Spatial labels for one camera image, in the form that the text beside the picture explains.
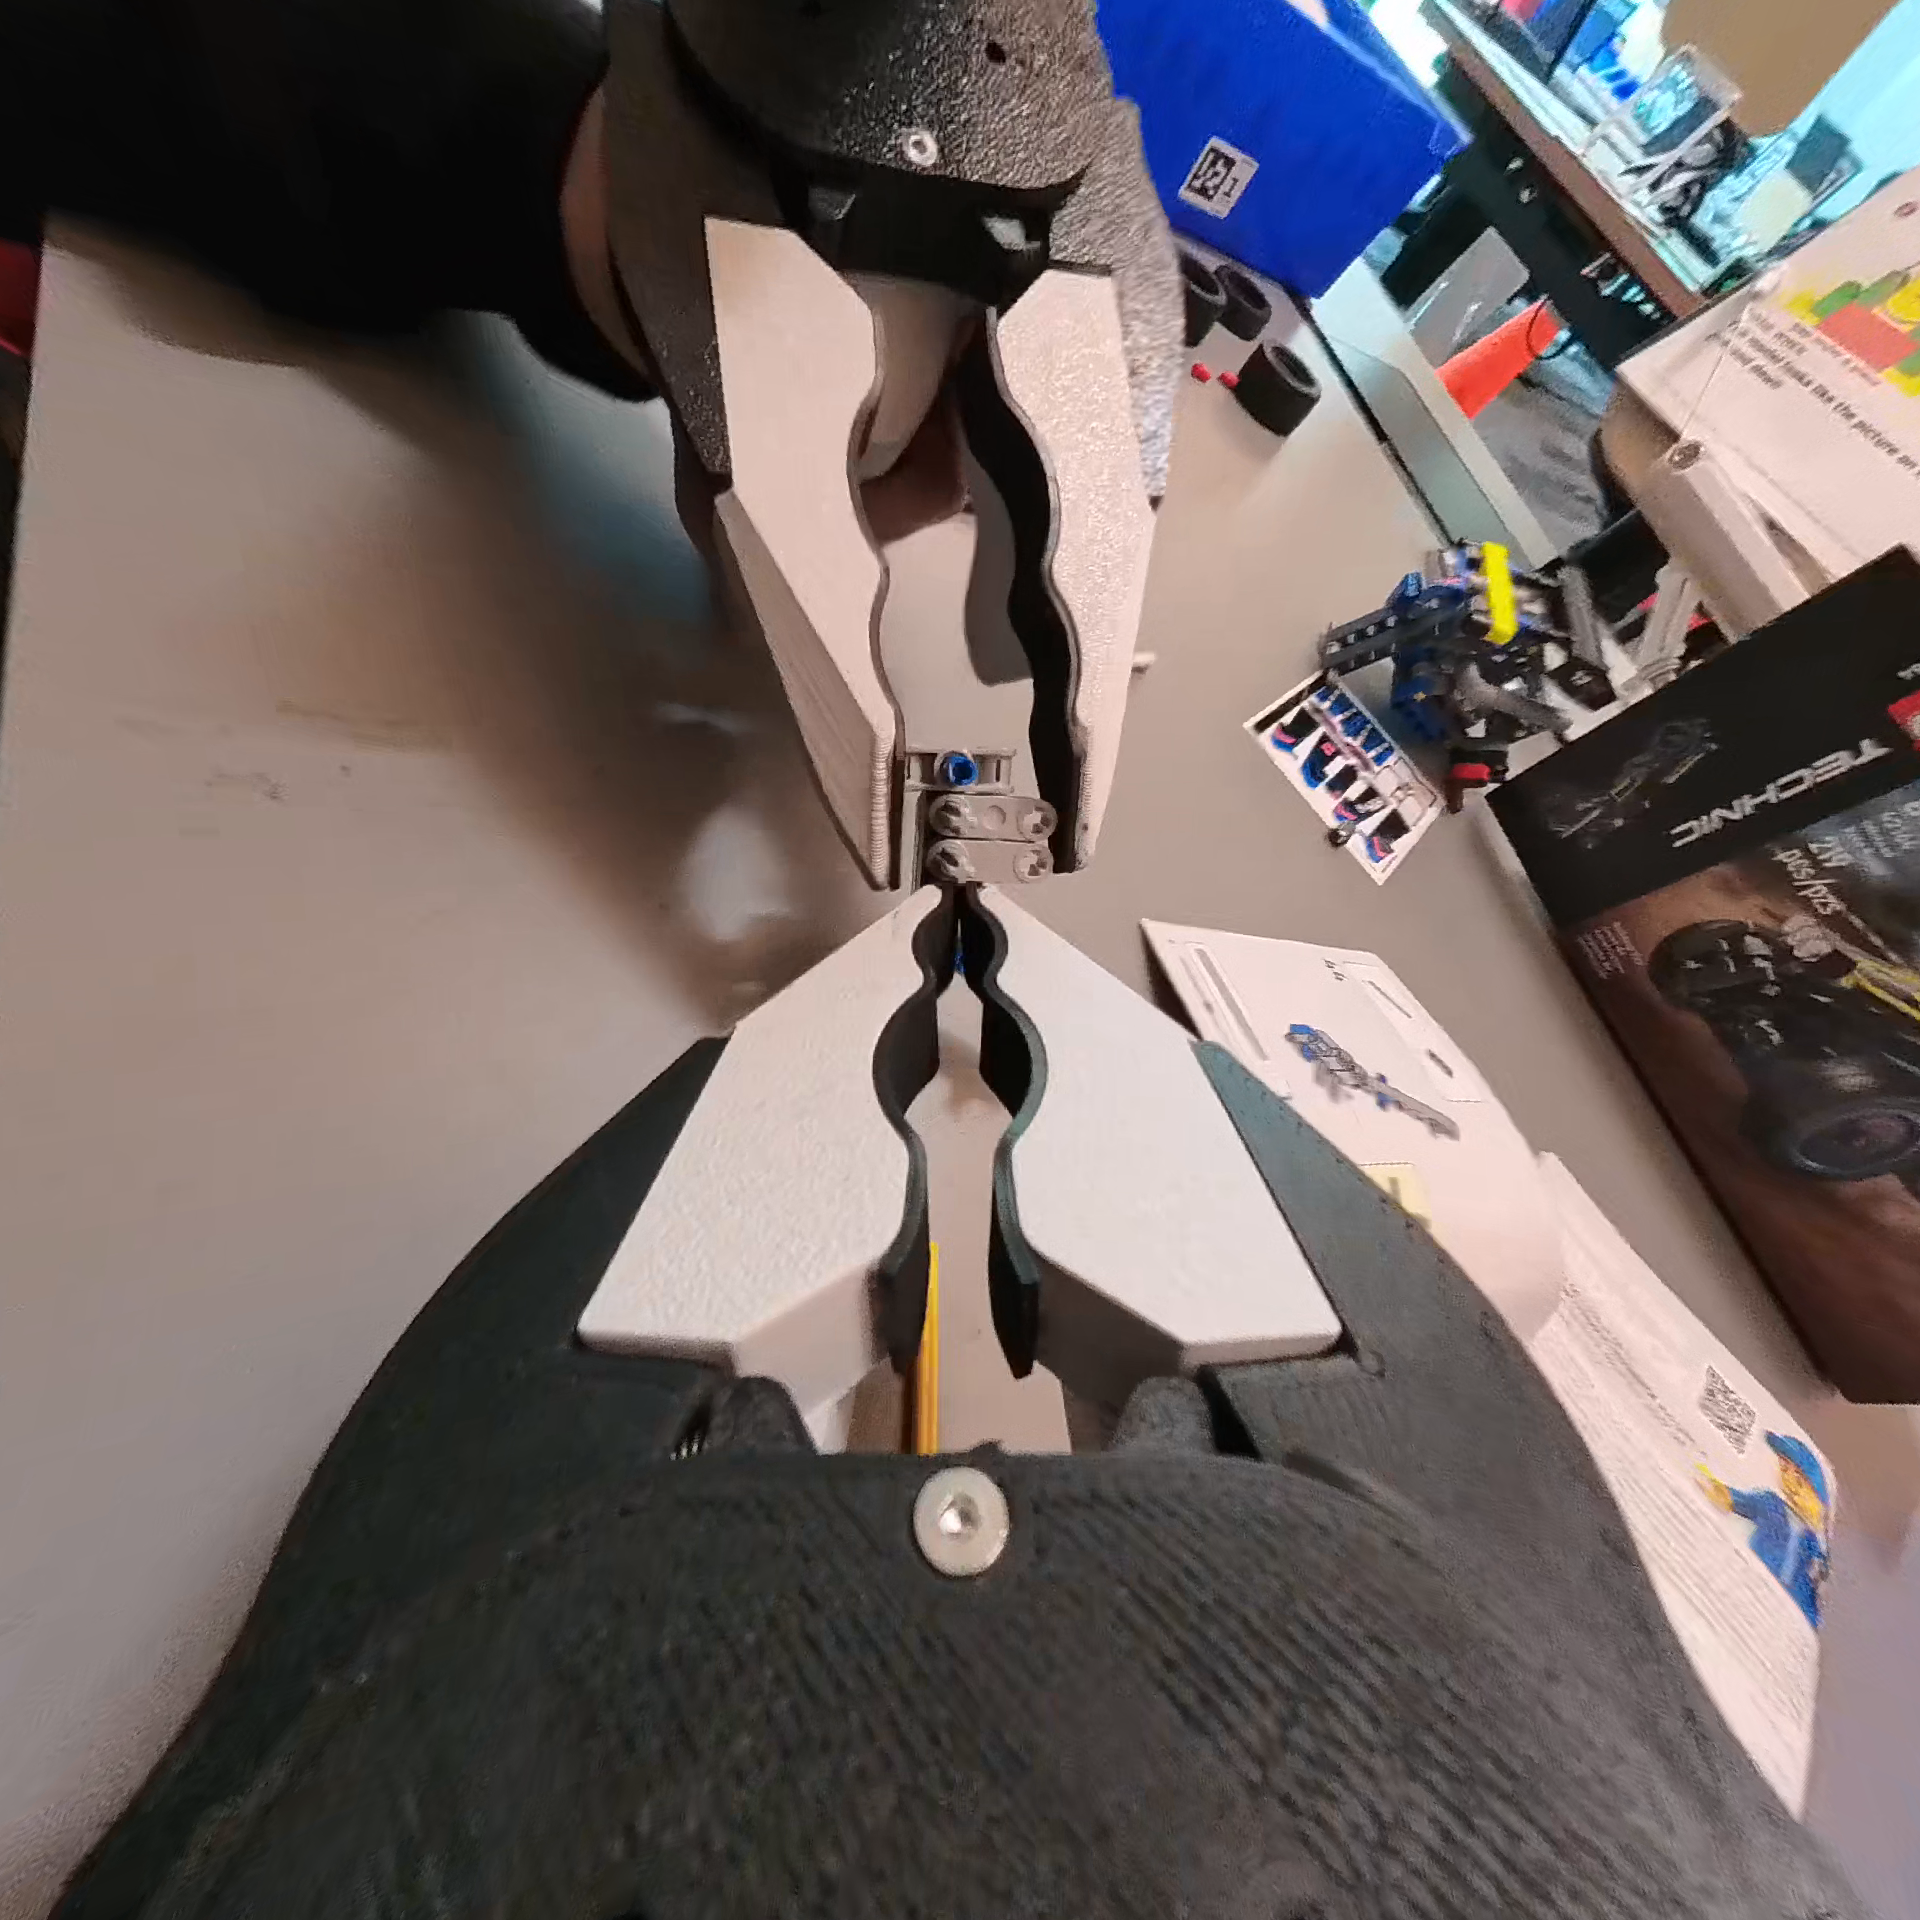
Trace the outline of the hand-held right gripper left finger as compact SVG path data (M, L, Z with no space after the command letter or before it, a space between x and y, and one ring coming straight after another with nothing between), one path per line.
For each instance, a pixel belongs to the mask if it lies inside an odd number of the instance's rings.
M953 947L956 891L922 887L737 1024L584 1311L590 1352L779 1383L846 1451L859 1388L922 1342L908 1110L940 1068Z

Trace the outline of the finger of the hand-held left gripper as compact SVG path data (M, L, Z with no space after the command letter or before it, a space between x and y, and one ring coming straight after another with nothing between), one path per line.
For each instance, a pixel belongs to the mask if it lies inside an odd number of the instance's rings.
M886 567L852 478L880 391L874 313L788 228L709 217L704 240L729 443L717 535L836 831L869 884L896 889Z
M956 399L1005 520L1004 607L1033 687L1051 863L1078 874L1114 793L1155 539L1110 278L1042 273L989 312Z

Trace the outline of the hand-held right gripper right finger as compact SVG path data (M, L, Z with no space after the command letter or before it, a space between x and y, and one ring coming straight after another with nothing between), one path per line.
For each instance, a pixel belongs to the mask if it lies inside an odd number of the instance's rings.
M1322 1360L1341 1324L1218 1073L1232 1058L1022 910L961 894L993 1159L993 1324L1062 1391L1067 1448L1114 1440L1144 1383Z

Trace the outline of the yellow lego axle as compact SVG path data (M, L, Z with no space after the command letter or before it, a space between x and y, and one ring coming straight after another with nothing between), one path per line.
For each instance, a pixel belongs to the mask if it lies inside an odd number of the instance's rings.
M904 1386L904 1451L942 1451L942 1252L928 1247L926 1299L920 1347Z

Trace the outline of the grey and blue lego assembly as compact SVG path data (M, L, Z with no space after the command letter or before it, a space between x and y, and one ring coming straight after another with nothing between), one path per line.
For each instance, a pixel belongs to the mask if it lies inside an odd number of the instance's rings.
M908 750L898 761L896 889L1051 879L1059 814L1032 784L1022 750Z

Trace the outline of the person's left forearm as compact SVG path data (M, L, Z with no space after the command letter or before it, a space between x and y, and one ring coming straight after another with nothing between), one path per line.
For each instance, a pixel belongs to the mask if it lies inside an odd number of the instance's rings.
M8 2L5 243L104 225L323 330L492 313L552 369L649 400L562 219L606 74L592 6Z

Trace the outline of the lego sticker sheet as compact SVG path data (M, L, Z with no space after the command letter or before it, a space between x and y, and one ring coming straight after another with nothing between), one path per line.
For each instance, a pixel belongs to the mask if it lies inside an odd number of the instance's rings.
M1289 689L1242 729L1307 804L1322 839L1373 884L1387 884L1442 819L1437 786L1330 674Z

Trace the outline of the partly built blue lego model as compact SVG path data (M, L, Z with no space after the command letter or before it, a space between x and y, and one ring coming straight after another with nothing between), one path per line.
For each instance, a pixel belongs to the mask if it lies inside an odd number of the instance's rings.
M1498 542L1437 550L1386 603L1326 630L1316 668L1384 666L1387 706L1445 760L1446 812L1509 776L1531 738L1565 745L1645 700L1718 635L1691 580L1662 567L1653 596L1608 618L1576 561L1523 567Z

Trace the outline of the lego instruction booklet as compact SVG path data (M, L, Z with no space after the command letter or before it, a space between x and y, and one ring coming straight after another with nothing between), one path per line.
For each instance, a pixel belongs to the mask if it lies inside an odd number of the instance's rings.
M1713 1702L1808 1807L1835 1488L1804 1426L1536 1152L1384 958L1164 920L1200 1041L1289 1103L1478 1282L1595 1455Z

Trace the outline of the black lego set box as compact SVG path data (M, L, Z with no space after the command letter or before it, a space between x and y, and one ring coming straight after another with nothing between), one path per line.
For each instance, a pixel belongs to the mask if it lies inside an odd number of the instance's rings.
M1493 793L1576 980L1817 1372L1918 1400L1918 562Z

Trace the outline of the blue box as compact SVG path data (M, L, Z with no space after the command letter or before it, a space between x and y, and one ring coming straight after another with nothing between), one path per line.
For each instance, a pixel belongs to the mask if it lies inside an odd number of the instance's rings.
M1100 2L1173 228L1322 298L1470 135L1355 2Z

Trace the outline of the orange cone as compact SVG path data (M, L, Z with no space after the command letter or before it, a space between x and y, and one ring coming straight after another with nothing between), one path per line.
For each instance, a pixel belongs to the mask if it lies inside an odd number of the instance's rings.
M1563 324L1548 299L1526 305L1436 371L1454 408L1478 418L1560 343Z

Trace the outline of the background workbench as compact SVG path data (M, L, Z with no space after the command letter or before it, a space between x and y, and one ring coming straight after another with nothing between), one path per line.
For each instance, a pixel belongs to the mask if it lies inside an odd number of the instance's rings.
M1884 6L1419 6L1437 92L1470 134L1440 180L1445 240L1411 299L1482 233L1608 369L1733 292L1779 235L1748 238L1736 191Z

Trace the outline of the white printed cardboard box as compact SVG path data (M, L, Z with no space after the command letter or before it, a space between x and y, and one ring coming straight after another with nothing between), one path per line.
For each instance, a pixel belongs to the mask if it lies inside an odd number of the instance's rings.
M1918 171L1620 364L1830 579L1918 550Z

